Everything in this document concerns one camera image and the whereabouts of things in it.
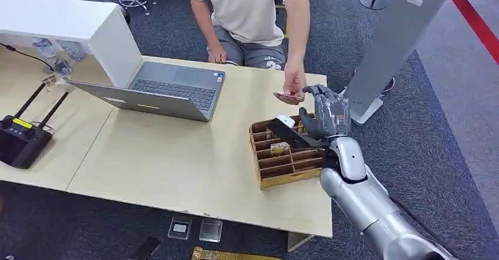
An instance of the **robotic arm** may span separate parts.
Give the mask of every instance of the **robotic arm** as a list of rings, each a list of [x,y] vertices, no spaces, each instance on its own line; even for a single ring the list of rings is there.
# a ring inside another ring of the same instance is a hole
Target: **robotic arm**
[[[300,108],[308,136],[274,119],[269,128],[294,148],[320,148],[325,163],[321,172],[324,191],[351,220],[384,260],[456,259],[441,245],[425,239],[388,196],[388,191],[364,163],[356,140],[348,137],[351,120],[348,100],[322,85],[307,86],[315,99],[315,118]]]

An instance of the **light wood tabletop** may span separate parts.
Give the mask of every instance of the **light wood tabletop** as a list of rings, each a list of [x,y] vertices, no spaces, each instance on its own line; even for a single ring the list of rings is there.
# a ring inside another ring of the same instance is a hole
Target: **light wood tabletop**
[[[318,179],[260,190],[248,129],[297,106],[272,95],[282,71],[144,56],[145,61],[225,71],[210,123],[114,108],[68,192],[242,222],[332,236],[331,200]],[[307,74],[309,84],[325,84]],[[304,103],[313,111],[313,100]]]
[[[36,55],[30,49],[23,50]],[[14,115],[49,75],[43,64],[0,47],[0,116]],[[81,81],[110,84],[93,57],[75,65],[73,77]],[[45,88],[21,119],[41,121],[64,90]],[[112,106],[87,93],[75,90],[62,103],[47,125],[54,128],[54,138],[27,170],[16,169],[0,162],[0,179],[20,184],[65,190],[90,146],[97,137]]]

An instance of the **water bottle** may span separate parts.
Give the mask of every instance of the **water bottle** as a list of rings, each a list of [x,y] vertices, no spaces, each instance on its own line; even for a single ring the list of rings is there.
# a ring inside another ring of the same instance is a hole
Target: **water bottle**
[[[55,53],[54,47],[52,47],[52,42],[46,38],[34,38],[33,47],[36,49],[38,54],[43,57],[45,62],[49,63],[50,66],[55,70],[57,74],[62,77],[69,78],[69,75],[73,71],[71,66],[64,58],[60,58]],[[52,71],[48,67],[44,67],[45,73],[50,74]]]
[[[80,62],[87,56],[85,50],[79,42],[74,41],[60,41],[57,40],[62,49],[71,57],[74,61]]]

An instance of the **gray shorts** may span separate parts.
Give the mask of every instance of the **gray shorts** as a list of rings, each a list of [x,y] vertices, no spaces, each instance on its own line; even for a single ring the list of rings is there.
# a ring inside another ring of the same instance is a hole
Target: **gray shorts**
[[[221,26],[215,26],[215,33],[227,52],[226,64],[277,70],[284,68],[286,58],[280,45],[243,44]]]

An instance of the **man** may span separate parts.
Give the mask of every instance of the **man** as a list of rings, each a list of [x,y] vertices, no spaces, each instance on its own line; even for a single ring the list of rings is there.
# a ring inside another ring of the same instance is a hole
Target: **man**
[[[308,0],[283,0],[288,18],[288,61],[281,47],[282,30],[275,24],[274,0],[191,0],[199,27],[208,42],[209,61],[257,68],[282,69],[283,91],[302,96],[306,85],[303,59],[310,27]]]

